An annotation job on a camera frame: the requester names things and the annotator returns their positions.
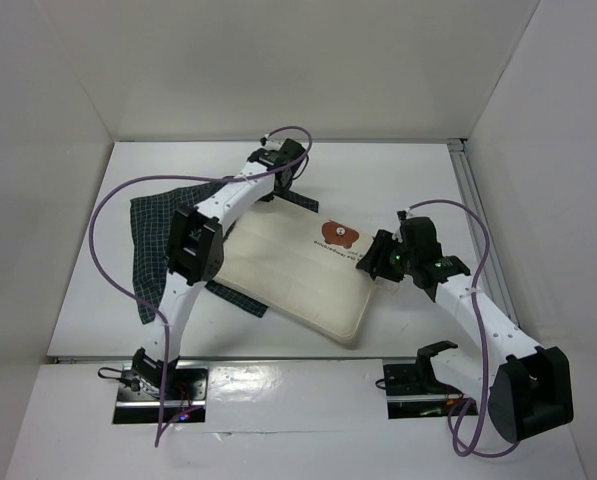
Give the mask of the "cream pillow with bear print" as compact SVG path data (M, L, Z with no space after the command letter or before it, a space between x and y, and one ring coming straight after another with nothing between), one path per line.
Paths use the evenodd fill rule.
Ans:
M216 281L351 350L375 291L357 268L372 241L287 200L257 202L230 231Z

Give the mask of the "dark checked pillowcase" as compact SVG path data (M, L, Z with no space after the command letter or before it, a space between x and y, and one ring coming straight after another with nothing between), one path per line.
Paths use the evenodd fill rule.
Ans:
M203 183L131 200L130 227L134 245L132 285L138 298L141 322L156 320L170 273L191 274L196 280L206 273L206 262L195 260L185 248L217 260L217 220L202 215L200 203L225 188L225 183Z

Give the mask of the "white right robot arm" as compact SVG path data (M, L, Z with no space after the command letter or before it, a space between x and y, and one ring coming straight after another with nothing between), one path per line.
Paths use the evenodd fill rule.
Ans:
M410 277L432 302L478 343L476 360L449 340L421 347L414 372L404 379L416 392L459 391L484 406L501 437L515 443L574 418L569 361L522 332L477 286L468 267L446 256L428 217L399 217L400 227L380 230L358 270L372 279Z

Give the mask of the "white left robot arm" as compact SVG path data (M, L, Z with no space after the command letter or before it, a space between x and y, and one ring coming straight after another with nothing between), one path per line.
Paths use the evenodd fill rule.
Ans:
M165 248L164 290L153 299L134 294L136 302L162 326L160 333L149 334L132 359L139 385L150 397L162 399L174 390L180 344L191 310L224 262L224 233L257 201L269 201L287 190L308 153L308 148L291 139L275 149L264 144L237 175L217 179L221 188L212 196L193 206L180 204L173 211Z

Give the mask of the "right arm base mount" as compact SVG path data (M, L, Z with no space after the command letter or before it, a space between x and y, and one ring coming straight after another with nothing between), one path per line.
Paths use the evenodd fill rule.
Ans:
M454 387L426 386L412 362L385 363L374 385L385 393L390 420L446 417L466 400Z

